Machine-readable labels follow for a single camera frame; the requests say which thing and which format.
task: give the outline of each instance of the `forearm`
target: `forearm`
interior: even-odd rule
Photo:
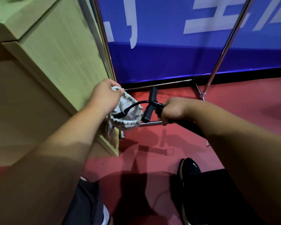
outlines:
[[[207,102],[188,110],[247,201],[281,221],[281,136]]]
[[[88,107],[0,177],[0,224],[60,224],[104,118]]]

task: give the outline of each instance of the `red floor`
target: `red floor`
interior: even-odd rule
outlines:
[[[148,95],[132,94],[138,101]],[[184,87],[160,90],[157,100],[173,96],[195,97]],[[212,85],[206,100],[281,135],[281,78]],[[170,197],[170,176],[185,157],[202,171],[221,169],[216,154],[204,139],[176,124],[140,127],[125,136],[119,157],[88,160],[84,176],[99,180],[115,224],[181,224]]]

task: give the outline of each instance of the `cloth bag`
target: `cloth bag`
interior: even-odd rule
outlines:
[[[118,90],[120,87],[113,86],[112,90]],[[118,105],[116,108],[108,115],[109,121],[112,125],[119,130],[127,131],[134,128],[137,128],[141,123],[141,117],[143,115],[143,107],[141,105],[137,105],[132,107],[127,116],[123,118],[115,118],[114,115],[124,111],[126,108],[136,103],[137,101],[127,92],[121,96]]]

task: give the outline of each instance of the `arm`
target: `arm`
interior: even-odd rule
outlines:
[[[161,120],[194,121],[238,189],[269,224],[281,224],[281,136],[209,102],[171,98]]]
[[[115,85],[97,84],[85,108],[0,177],[0,224],[62,223],[94,135],[124,93]]]

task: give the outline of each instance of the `left hand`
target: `left hand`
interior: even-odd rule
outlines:
[[[87,106],[96,107],[105,116],[112,112],[119,103],[120,97],[124,94],[124,89],[113,91],[111,87],[120,85],[111,80],[104,79],[100,83],[97,83],[93,88],[90,95],[90,102]]]

